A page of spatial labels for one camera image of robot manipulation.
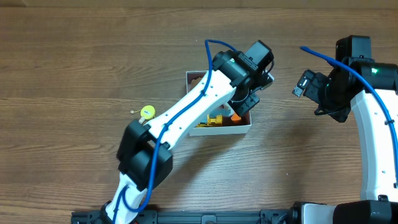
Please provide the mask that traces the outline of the white plush duck toy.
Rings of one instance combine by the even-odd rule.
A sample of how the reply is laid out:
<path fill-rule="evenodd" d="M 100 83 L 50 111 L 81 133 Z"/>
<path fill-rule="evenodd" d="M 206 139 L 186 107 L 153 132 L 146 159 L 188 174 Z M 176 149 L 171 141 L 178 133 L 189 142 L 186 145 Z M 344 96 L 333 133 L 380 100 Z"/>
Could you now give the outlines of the white plush duck toy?
<path fill-rule="evenodd" d="M 235 125 L 238 125 L 242 122 L 242 117 L 238 116 L 236 113 L 233 113 L 230 119 Z"/>

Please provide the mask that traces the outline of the yellow toy excavator truck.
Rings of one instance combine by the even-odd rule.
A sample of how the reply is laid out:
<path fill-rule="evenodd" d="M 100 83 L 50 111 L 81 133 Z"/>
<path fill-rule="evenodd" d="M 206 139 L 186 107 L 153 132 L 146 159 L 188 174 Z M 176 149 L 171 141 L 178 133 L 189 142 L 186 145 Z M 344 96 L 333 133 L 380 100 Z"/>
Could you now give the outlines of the yellow toy excavator truck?
<path fill-rule="evenodd" d="M 217 108 L 208 115 L 206 115 L 197 124 L 197 128 L 204 127 L 218 127 L 223 125 L 223 118 L 229 117 L 231 113 L 230 109 L 227 108 Z"/>

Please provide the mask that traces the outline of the brown plush bear toy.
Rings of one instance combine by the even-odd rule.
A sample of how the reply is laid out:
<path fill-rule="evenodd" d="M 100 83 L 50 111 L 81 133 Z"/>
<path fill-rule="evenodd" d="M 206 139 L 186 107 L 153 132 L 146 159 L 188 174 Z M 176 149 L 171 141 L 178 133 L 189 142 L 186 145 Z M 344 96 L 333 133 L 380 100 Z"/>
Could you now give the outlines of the brown plush bear toy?
<path fill-rule="evenodd" d="M 201 79 L 202 79 L 202 77 L 192 79 L 190 82 L 191 88 L 195 88 L 201 82 Z"/>

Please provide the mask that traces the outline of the yellow wooden rattle drum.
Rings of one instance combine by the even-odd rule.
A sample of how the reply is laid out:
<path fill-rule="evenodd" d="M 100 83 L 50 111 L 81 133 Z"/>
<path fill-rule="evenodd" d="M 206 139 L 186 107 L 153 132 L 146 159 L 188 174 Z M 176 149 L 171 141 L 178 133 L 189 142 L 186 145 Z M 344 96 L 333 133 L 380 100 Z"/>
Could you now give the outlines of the yellow wooden rattle drum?
<path fill-rule="evenodd" d="M 152 105 L 145 105 L 140 110 L 131 110 L 131 114 L 140 114 L 138 122 L 143 124 L 144 122 L 155 118 L 155 108 Z"/>

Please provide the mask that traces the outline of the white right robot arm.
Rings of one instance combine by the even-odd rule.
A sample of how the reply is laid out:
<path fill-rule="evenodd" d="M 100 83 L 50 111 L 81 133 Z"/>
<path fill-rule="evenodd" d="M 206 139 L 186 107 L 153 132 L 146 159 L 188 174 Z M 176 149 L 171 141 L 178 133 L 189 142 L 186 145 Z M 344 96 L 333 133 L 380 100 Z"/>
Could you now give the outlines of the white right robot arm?
<path fill-rule="evenodd" d="M 397 223 L 397 65 L 372 58 L 371 39 L 350 35 L 336 42 L 331 58 L 301 50 L 332 66 L 329 75 L 306 70 L 292 93 L 344 123 L 354 114 L 358 127 L 362 184 L 360 200 L 327 205 L 296 202 L 284 223 Z"/>

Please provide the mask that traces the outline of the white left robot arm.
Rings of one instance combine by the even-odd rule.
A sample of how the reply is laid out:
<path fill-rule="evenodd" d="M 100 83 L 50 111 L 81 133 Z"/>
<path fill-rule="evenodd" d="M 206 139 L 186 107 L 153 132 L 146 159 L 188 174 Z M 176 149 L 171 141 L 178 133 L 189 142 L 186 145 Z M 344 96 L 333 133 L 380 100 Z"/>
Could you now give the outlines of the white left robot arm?
<path fill-rule="evenodd" d="M 118 152 L 119 185 L 114 198 L 101 208 L 103 223 L 131 223 L 148 205 L 152 191 L 171 172 L 171 150 L 206 115 L 229 104 L 244 116 L 259 102 L 256 95 L 272 84 L 272 50 L 256 41 L 246 52 L 229 47 L 208 57 L 209 69 L 191 91 L 165 113 L 125 128 Z"/>

